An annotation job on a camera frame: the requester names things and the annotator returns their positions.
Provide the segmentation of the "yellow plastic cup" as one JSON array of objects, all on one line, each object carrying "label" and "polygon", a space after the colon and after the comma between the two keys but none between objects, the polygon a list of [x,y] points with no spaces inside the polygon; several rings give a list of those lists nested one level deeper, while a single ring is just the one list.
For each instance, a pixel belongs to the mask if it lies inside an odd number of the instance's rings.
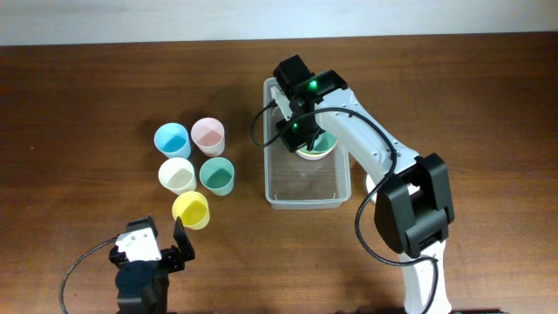
[{"label": "yellow plastic cup", "polygon": [[185,192],[175,199],[172,215],[175,221],[180,219],[185,228],[204,229],[210,221],[208,200],[199,192]]}]

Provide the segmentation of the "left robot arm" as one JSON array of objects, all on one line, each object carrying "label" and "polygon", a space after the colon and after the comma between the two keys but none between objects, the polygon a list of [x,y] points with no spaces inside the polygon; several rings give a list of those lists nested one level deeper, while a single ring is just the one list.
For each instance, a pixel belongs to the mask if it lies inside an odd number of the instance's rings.
[{"label": "left robot arm", "polygon": [[129,222],[116,238],[109,261],[119,269],[115,285],[121,313],[166,313],[169,275],[183,271],[185,263],[195,259],[180,218],[174,225],[175,245],[160,249],[157,236],[154,220],[148,216]]}]

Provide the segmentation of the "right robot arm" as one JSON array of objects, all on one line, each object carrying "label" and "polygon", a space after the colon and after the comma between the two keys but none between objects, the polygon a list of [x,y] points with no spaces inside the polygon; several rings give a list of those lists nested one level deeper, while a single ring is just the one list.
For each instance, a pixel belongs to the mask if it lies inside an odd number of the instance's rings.
[{"label": "right robot arm", "polygon": [[355,217],[358,241],[381,263],[399,267],[405,311],[449,313],[443,255],[454,220],[446,163],[421,156],[390,135],[335,71],[315,74],[295,55],[273,71],[271,106],[282,118],[276,140],[294,153],[330,133],[371,177],[374,186]]}]

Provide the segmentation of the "white bowl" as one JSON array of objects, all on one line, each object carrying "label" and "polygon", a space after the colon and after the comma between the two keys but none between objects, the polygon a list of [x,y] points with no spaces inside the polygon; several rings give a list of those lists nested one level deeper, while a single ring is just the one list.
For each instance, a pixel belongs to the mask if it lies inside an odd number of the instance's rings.
[{"label": "white bowl", "polygon": [[[366,187],[366,191],[367,191],[368,194],[376,187],[376,183],[373,181],[373,179],[369,175],[366,176],[365,187]],[[376,199],[377,199],[377,194],[374,194],[371,197],[371,201],[373,203],[375,203]]]}]

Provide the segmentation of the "blue plastic cup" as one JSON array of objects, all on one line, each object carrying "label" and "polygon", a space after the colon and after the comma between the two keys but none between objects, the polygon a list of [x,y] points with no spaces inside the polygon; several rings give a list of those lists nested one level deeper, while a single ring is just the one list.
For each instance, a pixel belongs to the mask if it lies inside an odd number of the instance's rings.
[{"label": "blue plastic cup", "polygon": [[166,123],[154,134],[156,148],[167,158],[189,159],[192,153],[187,129],[179,123]]}]

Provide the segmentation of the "pink bowl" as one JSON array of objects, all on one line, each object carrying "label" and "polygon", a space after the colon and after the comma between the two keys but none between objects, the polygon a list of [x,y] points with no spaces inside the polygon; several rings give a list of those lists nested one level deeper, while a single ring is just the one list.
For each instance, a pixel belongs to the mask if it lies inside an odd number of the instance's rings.
[{"label": "pink bowl", "polygon": [[296,154],[298,156],[300,156],[301,158],[305,159],[305,160],[321,160],[322,158],[324,158],[326,155],[328,155],[330,153],[329,152],[323,152],[323,153],[319,153],[319,154],[307,154],[303,151],[296,151]]}]

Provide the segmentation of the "pink plastic cup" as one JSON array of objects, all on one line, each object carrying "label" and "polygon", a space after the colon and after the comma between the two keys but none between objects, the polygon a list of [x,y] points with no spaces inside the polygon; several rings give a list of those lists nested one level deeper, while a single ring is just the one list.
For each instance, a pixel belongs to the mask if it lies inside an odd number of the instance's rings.
[{"label": "pink plastic cup", "polygon": [[203,118],[196,121],[191,130],[194,144],[209,157],[217,157],[225,150],[225,130],[223,124],[215,118]]}]

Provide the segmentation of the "cream plastic cup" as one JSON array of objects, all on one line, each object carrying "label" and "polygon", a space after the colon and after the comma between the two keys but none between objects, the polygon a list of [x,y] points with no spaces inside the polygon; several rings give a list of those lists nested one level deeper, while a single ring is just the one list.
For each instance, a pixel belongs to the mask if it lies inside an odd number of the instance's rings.
[{"label": "cream plastic cup", "polygon": [[158,171],[158,179],[164,188],[176,195],[195,191],[197,188],[193,164],[180,157],[170,158],[163,162]]}]

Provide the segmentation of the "green plastic cup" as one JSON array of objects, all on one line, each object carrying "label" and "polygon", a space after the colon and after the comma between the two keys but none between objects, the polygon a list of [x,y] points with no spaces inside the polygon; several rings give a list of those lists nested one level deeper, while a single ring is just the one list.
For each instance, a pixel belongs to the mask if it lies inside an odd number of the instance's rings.
[{"label": "green plastic cup", "polygon": [[214,157],[203,163],[200,169],[202,185],[218,196],[232,192],[235,184],[235,168],[232,162],[223,157]]}]

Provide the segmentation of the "yellow bowl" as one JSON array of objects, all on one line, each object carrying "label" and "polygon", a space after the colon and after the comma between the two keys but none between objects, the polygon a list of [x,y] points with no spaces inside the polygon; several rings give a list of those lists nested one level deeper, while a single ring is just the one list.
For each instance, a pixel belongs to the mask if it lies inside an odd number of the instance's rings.
[{"label": "yellow bowl", "polygon": [[299,149],[299,150],[296,151],[296,154],[299,155],[300,157],[304,158],[305,160],[320,160],[331,152],[332,152],[332,149],[328,150],[328,151],[321,152],[321,153],[311,153],[311,152],[307,152],[303,149]]}]

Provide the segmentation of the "mint green bowl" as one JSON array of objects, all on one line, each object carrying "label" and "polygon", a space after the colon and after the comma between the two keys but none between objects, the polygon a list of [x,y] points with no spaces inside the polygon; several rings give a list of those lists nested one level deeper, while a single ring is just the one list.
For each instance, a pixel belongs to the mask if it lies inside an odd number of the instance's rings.
[{"label": "mint green bowl", "polygon": [[330,151],[337,144],[337,139],[330,133],[324,132],[320,134],[315,140],[311,150],[306,146],[299,149],[299,152],[305,154],[323,154]]}]

